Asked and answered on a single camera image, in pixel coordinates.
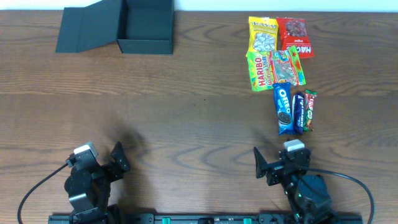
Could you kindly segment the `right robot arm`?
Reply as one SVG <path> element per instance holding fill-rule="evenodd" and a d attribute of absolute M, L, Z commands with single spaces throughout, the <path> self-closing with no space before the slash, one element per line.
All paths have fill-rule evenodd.
<path fill-rule="evenodd" d="M 256 177 L 265 177 L 269 186 L 282 186 L 295 223 L 341 223 L 341 218 L 331 208 L 331 197 L 323 177 L 307 174 L 311 155 L 308 149 L 285 149 L 273 163 L 268 163 L 258 148 L 253 151 Z"/>

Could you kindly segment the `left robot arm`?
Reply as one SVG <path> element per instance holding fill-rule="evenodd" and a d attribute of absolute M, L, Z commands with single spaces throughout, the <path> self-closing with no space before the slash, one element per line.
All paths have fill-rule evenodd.
<path fill-rule="evenodd" d="M 123 145 L 117 142 L 111 151 L 112 160 L 101 165 L 98 152 L 90 141 L 73 150 L 67 159 L 71 174 L 64 188 L 73 207 L 69 223 L 124 223 L 117 205 L 108 205 L 111 183 L 131 170 Z"/>

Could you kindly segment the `black gift box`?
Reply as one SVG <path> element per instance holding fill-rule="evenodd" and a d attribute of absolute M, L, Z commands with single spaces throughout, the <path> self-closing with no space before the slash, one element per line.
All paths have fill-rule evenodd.
<path fill-rule="evenodd" d="M 56 53 L 78 53 L 117 42 L 124 54 L 172 54 L 174 0 L 102 0 L 66 7 Z"/>

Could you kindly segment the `blue Oreo cookie pack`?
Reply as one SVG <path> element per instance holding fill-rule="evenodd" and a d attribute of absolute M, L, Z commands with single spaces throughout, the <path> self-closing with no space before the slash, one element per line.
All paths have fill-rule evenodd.
<path fill-rule="evenodd" d="M 289 82 L 275 83 L 272 86 L 274 89 L 274 103 L 279 126 L 279 135 L 294 134 L 292 109 L 290 105 L 291 84 Z"/>

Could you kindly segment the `red Hacks candy bag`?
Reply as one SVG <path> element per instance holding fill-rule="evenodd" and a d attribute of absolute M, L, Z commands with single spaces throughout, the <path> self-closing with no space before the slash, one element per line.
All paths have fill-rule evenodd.
<path fill-rule="evenodd" d="M 277 17 L 282 50 L 295 46 L 300 58 L 314 57 L 313 47 L 306 30 L 305 19 Z"/>

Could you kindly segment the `green Haribo gummy bag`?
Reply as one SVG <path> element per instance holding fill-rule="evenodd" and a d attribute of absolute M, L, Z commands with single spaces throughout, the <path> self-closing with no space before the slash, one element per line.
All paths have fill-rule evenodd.
<path fill-rule="evenodd" d="M 273 89 L 275 83 L 306 84 L 299 53 L 294 46 L 286 50 L 248 52 L 246 58 L 252 91 Z"/>

